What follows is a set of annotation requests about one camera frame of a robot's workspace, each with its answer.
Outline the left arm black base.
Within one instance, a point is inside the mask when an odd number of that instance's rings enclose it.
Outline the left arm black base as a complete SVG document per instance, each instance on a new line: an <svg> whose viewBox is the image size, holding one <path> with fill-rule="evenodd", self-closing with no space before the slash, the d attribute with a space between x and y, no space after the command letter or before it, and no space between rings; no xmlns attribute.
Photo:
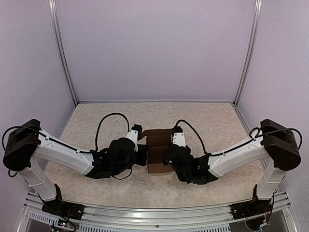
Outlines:
<svg viewBox="0 0 309 232"><path fill-rule="evenodd" d="M63 218L81 220L84 212L84 205L64 201L62 199L60 187L55 184L55 188L56 198L47 202L42 200L42 211Z"/></svg>

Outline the brown cardboard box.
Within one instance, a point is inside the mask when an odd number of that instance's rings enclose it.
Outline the brown cardboard box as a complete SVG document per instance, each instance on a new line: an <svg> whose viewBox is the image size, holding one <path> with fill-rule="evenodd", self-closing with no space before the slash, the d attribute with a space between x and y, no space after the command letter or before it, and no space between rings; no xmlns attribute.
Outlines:
<svg viewBox="0 0 309 232"><path fill-rule="evenodd" d="M149 174L169 173L173 169L163 162L163 153L171 144L172 129L144 130L141 138L146 137L149 146L147 168Z"/></svg>

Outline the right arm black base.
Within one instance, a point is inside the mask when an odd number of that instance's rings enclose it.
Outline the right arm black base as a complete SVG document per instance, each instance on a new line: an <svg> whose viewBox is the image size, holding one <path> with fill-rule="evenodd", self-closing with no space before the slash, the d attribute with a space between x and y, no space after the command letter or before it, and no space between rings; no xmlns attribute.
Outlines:
<svg viewBox="0 0 309 232"><path fill-rule="evenodd" d="M270 213L272 209L272 196L268 200L259 200L257 197L257 184L253 189L253 197L249 201L234 203L230 206L233 219L248 218L259 214Z"/></svg>

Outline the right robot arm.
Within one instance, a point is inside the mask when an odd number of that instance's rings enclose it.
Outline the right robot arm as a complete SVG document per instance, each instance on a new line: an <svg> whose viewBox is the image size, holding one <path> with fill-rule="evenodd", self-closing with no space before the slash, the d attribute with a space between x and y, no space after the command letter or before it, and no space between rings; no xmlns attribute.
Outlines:
<svg viewBox="0 0 309 232"><path fill-rule="evenodd" d="M301 163L299 150L303 138L297 141L296 133L300 133L299 130L264 119L243 141L218 152L205 151L203 156L195 158L186 145L182 128L176 125L171 145L163 153L163 162L173 169L180 181L205 185L234 169L269 158L261 181L253 189L253 198L247 203L247 211L256 215L272 200L286 173Z"/></svg>

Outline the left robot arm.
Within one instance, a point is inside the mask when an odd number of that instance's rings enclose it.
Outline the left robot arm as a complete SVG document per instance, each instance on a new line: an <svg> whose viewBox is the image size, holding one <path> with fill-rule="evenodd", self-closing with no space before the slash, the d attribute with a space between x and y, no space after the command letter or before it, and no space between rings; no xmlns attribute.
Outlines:
<svg viewBox="0 0 309 232"><path fill-rule="evenodd" d="M140 145L142 126L134 125L125 137L112 140L100 151L82 150L61 141L41 128L32 119L22 126L8 128L2 136L3 164L9 171L21 175L44 204L57 215L67 211L61 190L51 182L37 164L37 159L68 167L91 179L115 178L134 165L147 164L148 145Z"/></svg>

